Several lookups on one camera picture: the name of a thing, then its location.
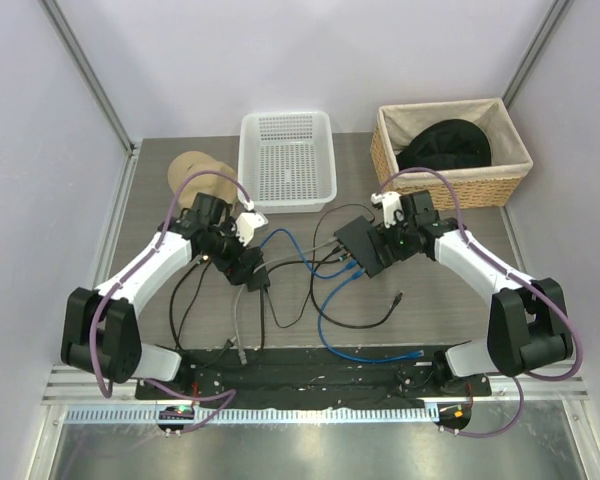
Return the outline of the black network switch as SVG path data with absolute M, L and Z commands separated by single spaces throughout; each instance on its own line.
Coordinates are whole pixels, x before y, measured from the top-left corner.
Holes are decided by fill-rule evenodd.
M 351 220 L 337 229 L 334 236 L 369 278 L 391 265 L 384 240 L 365 217 L 358 216 Z

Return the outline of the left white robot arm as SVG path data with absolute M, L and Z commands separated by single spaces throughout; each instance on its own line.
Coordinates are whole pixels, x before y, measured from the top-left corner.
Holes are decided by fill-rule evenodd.
M 149 244 L 115 276 L 93 289 L 78 287 L 69 295 L 62 361 L 118 384 L 158 380 L 170 398 L 185 397 L 193 375 L 181 367 L 182 355 L 142 342 L 138 318 L 174 274 L 201 257 L 207 257 L 230 284 L 251 283 L 262 251 L 250 243 L 267 223 L 252 205 L 232 216 L 224 200 L 197 195 L 180 216 L 169 215 Z

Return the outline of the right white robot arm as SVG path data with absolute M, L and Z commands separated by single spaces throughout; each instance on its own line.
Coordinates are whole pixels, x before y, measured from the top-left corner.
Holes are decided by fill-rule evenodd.
M 478 374 L 536 377 L 539 368 L 566 359 L 574 363 L 561 377 L 578 372 L 581 341 L 555 280 L 535 280 L 497 258 L 469 232 L 462 216 L 441 218 L 426 191 L 374 193 L 371 202 L 383 213 L 379 235 L 391 261 L 422 253 L 456 273 L 489 307 L 485 338 L 449 348 L 432 369 L 437 391 L 455 394 Z

